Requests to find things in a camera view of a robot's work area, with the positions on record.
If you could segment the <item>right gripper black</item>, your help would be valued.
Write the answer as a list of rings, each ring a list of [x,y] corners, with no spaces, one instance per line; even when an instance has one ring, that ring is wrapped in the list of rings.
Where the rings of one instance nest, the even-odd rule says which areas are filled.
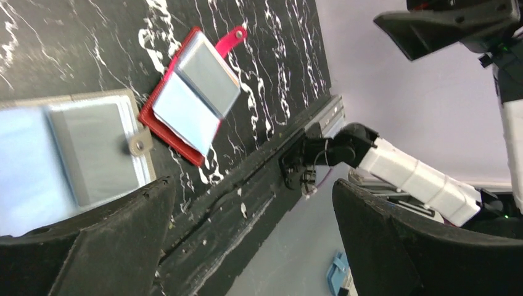
[[[454,43],[476,54],[510,42],[522,26],[522,1],[407,1],[406,11],[373,22],[405,57],[418,60]]]

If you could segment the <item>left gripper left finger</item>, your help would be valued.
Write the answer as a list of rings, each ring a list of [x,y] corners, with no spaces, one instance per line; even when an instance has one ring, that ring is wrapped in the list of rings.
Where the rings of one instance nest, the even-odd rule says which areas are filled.
[[[20,237],[1,237],[2,295],[147,295],[176,186],[170,177]]]

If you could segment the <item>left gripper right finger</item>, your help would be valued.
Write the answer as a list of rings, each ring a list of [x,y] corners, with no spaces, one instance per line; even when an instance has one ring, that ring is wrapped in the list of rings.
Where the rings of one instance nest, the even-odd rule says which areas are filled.
[[[359,295],[521,295],[522,220],[465,228],[339,179],[332,203]]]

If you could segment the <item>grey card holder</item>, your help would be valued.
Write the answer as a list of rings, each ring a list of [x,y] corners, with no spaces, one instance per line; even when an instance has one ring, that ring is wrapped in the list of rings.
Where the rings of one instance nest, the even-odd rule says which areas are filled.
[[[156,178],[129,89],[1,103],[1,234],[22,236]]]

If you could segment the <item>red leather card holder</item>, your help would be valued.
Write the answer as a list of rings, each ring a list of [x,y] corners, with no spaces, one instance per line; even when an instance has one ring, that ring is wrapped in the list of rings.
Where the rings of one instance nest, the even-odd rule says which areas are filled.
[[[138,119],[186,160],[199,167],[203,164],[224,118],[217,117],[175,72],[179,54],[197,30],[202,32],[199,27],[194,27],[175,52],[167,71],[150,94]],[[225,59],[247,35],[247,30],[239,25],[213,46]]]

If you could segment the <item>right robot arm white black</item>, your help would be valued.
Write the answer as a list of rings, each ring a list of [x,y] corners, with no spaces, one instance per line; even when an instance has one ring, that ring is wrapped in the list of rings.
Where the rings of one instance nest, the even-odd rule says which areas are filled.
[[[410,60],[455,43],[479,55],[493,68],[508,153],[514,204],[522,208],[522,2],[408,1],[407,9],[384,12],[374,23]],[[359,123],[331,138],[304,137],[280,159],[286,183],[316,165],[346,163],[420,201],[454,226],[478,214],[505,216],[496,197],[458,181],[394,147]]]

